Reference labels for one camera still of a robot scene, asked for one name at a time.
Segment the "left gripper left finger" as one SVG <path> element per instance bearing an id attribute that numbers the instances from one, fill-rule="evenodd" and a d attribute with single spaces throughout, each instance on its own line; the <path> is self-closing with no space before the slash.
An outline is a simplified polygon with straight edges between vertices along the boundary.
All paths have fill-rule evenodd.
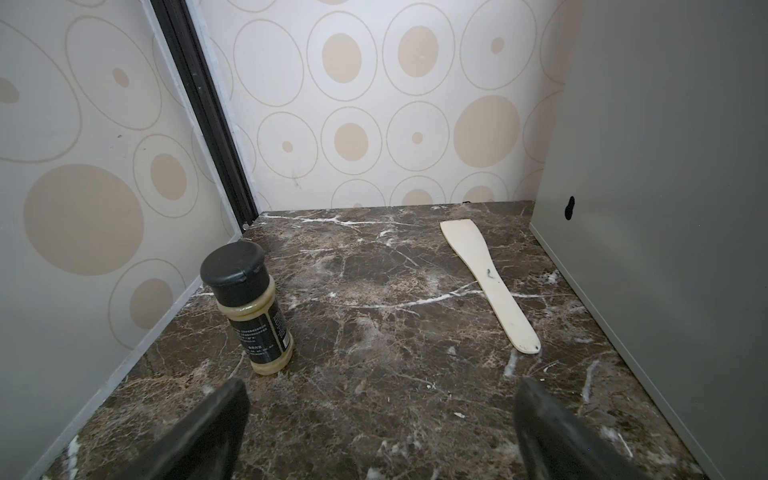
<path id="1" fill-rule="evenodd" d="M 230 479 L 250 410 L 246 385 L 230 378 L 117 479 Z"/>

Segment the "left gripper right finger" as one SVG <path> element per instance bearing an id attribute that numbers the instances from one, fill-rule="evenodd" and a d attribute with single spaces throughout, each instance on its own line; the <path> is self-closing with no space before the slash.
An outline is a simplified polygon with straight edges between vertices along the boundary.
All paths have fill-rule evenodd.
<path id="1" fill-rule="evenodd" d="M 530 479 L 645 479 L 540 382 L 526 378 L 514 400 L 515 430 Z"/>

